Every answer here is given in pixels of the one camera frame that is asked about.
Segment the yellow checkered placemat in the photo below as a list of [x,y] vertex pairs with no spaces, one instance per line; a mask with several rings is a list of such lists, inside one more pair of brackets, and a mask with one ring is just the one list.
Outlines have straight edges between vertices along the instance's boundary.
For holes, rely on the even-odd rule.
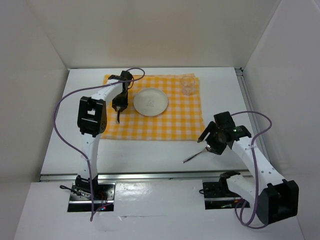
[[[106,84],[110,75],[105,75]],[[195,78],[196,92],[183,95],[180,79]],[[134,97],[142,89],[157,88],[168,97],[168,107],[157,116],[143,116],[134,107]],[[116,124],[117,113],[112,103],[107,106],[107,126],[103,139],[148,140],[148,141],[196,141],[204,131],[201,112],[199,79],[193,73],[183,75],[146,75],[135,81],[128,91],[128,108],[120,113],[120,124]]]

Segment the purple cable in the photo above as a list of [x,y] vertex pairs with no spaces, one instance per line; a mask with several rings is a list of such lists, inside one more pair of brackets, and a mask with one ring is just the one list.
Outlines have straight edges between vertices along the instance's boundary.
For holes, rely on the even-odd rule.
[[67,95],[63,96],[60,101],[56,104],[55,108],[54,108],[54,112],[53,112],[53,129],[55,130],[56,134],[58,135],[58,137],[65,143],[67,144],[69,147],[73,148],[74,150],[76,150],[77,152],[79,152],[80,154],[83,155],[83,157],[86,159],[86,162],[88,164],[88,170],[89,170],[89,182],[90,182],[90,194],[91,194],[91,217],[90,217],[90,222],[92,222],[93,218],[94,218],[94,215],[95,213],[100,210],[101,208],[103,207],[106,207],[108,205],[110,205],[111,203],[107,203],[101,207],[99,207],[97,210],[95,210],[95,202],[94,202],[94,188],[93,188],[93,184],[92,184],[92,172],[91,172],[91,166],[90,166],[90,162],[89,162],[89,158],[88,156],[83,152],[81,151],[79,148],[75,147],[74,145],[72,145],[71,143],[69,143],[59,132],[58,128],[57,128],[57,124],[56,124],[56,118],[57,118],[57,113],[58,113],[58,109],[59,109],[59,106],[61,104],[61,102],[63,100],[65,100],[67,97],[69,97],[70,95],[72,94],[75,94],[75,93],[78,93],[78,92],[81,92],[81,91],[85,91],[85,90],[92,90],[92,89],[100,89],[100,88],[105,88],[105,87],[108,87],[108,86],[112,86],[112,85],[116,85],[116,84],[120,84],[120,83],[131,83],[131,82],[135,82],[135,81],[138,81],[140,79],[142,79],[145,75],[146,75],[146,72],[140,68],[140,67],[132,67],[132,68],[129,68],[128,70],[126,71],[130,71],[130,70],[140,70],[143,72],[142,76],[141,77],[138,77],[137,79],[132,79],[132,80],[125,80],[125,81],[117,81],[117,82],[114,82],[114,83],[109,83],[109,84],[106,84],[106,85],[99,85],[99,86],[91,86],[91,87],[85,87],[85,88],[81,88],[81,89],[77,89],[77,90],[74,90],[72,92],[69,92]]
[[[255,140],[257,139],[257,137],[259,137],[261,134],[264,134],[265,132],[267,132],[268,130],[271,129],[272,127],[272,121],[269,117],[267,117],[266,115],[264,115],[263,113],[261,112],[258,112],[258,111],[240,111],[240,112],[236,112],[234,114],[231,114],[231,116],[235,116],[235,115],[238,115],[238,114],[246,114],[246,113],[251,113],[251,114],[258,114],[260,116],[263,116],[264,118],[266,118],[268,121],[269,121],[269,127],[267,127],[265,130],[259,132],[257,135],[255,135],[253,138],[252,138],[252,141],[251,141],[251,147],[254,145],[255,143]],[[251,215],[251,218],[249,219],[248,222],[244,222],[243,219],[242,219],[242,215],[243,215],[243,211],[245,209],[245,205],[247,204],[247,201],[245,200],[243,205],[242,205],[242,208],[241,208],[241,211],[240,211],[240,216],[238,215],[238,212],[237,212],[237,207],[239,205],[240,202],[238,202],[237,205],[235,205],[234,207],[234,211],[235,211],[235,215],[236,217],[238,218],[238,220],[240,221],[240,223],[243,225],[243,226],[246,226],[248,228],[251,228],[251,229],[263,229],[265,228],[267,225],[262,225],[262,226],[249,226],[253,220],[255,219],[255,216],[257,214],[257,209],[258,209],[258,197],[259,197],[259,178],[258,178],[258,164],[257,164],[257,157],[256,157],[256,153],[255,153],[255,149],[254,147],[251,148],[251,151],[252,151],[252,157],[253,157],[253,164],[254,164],[254,175],[255,175],[255,198],[254,198],[254,206],[253,206],[253,211],[252,211],[252,215]]]

